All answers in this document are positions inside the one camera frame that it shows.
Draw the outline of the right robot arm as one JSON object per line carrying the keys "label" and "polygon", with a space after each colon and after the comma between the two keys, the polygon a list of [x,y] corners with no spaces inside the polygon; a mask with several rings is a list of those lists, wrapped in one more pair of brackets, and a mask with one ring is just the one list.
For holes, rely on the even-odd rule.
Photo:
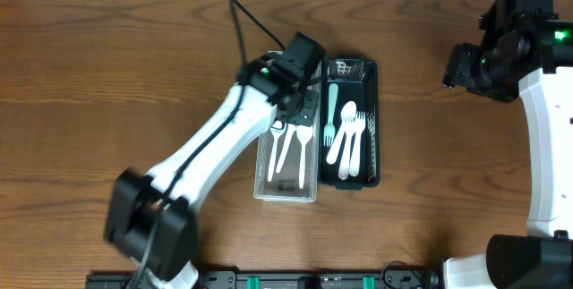
{"label": "right robot arm", "polygon": [[572,286],[572,24],[525,18],[486,29],[483,43],[455,47],[449,88],[521,99],[529,133],[532,188],[525,236],[495,234],[482,254],[446,259],[446,288]]}

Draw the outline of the white spoon lowest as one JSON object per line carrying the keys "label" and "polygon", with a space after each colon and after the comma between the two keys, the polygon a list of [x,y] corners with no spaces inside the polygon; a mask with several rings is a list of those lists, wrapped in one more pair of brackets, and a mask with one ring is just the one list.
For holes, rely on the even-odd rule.
{"label": "white spoon lowest", "polygon": [[294,133],[295,133],[295,125],[289,123],[289,124],[287,125],[286,136],[285,136],[285,139],[284,139],[284,142],[283,142],[283,146],[282,146],[281,153],[280,153],[280,156],[279,156],[279,159],[278,159],[278,162],[277,162],[277,166],[276,166],[276,168],[275,168],[275,172],[276,172],[277,174],[279,174],[279,173],[281,172],[281,169],[282,169],[282,167],[283,167],[283,165],[284,165],[284,162],[285,162],[286,157],[287,157],[287,152],[288,152],[288,150],[289,150],[289,147],[290,147],[290,144],[291,144],[291,140],[292,140],[292,137],[293,137]]}

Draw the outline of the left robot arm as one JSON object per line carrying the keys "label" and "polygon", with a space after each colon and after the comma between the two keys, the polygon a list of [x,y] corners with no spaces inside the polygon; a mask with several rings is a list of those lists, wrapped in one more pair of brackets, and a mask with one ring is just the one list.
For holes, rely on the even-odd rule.
{"label": "left robot arm", "polygon": [[195,285],[203,201],[272,124],[314,124],[320,70],[320,58],[263,55],[241,69],[220,108],[179,150],[146,174],[126,169],[115,179],[104,236],[139,265],[125,288]]}

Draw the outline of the white fork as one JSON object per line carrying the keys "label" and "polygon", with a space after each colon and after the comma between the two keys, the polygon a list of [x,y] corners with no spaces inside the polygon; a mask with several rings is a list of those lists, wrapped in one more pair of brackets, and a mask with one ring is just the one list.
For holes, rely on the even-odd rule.
{"label": "white fork", "polygon": [[345,180],[349,176],[351,144],[355,134],[355,117],[349,118],[346,121],[345,131],[345,144],[343,148],[342,158],[338,169],[338,177],[340,180]]}
{"label": "white fork", "polygon": [[334,114],[336,109],[336,104],[338,100],[338,85],[337,83],[331,83],[329,85],[328,91],[328,113],[327,122],[323,129],[323,142],[324,146],[329,148],[335,138],[336,128],[334,126]]}
{"label": "white fork", "polygon": [[360,170],[361,138],[366,125],[365,112],[358,112],[355,118],[355,142],[350,158],[349,175],[356,177]]}

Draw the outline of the white spoon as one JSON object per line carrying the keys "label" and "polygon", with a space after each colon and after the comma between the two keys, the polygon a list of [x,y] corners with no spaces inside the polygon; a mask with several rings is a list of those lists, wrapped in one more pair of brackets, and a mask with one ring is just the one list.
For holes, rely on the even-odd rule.
{"label": "white spoon", "polygon": [[342,145],[343,137],[346,130],[349,128],[351,123],[354,121],[356,115],[356,103],[354,101],[348,101],[341,109],[341,125],[335,136],[332,146],[329,149],[326,161],[328,164],[333,165],[338,159],[338,153]]}
{"label": "white spoon", "polygon": [[269,169],[267,174],[267,181],[270,183],[273,178],[275,164],[277,159],[278,140],[286,131],[286,125],[281,121],[276,121],[270,126],[270,133],[273,138],[272,148],[269,157]]}
{"label": "white spoon", "polygon": [[299,174],[298,174],[298,186],[300,189],[304,187],[305,178],[305,167],[306,167],[306,146],[308,142],[312,139],[313,129],[311,126],[299,125],[296,128],[296,136],[301,144],[300,152],[300,164],[299,164]]}

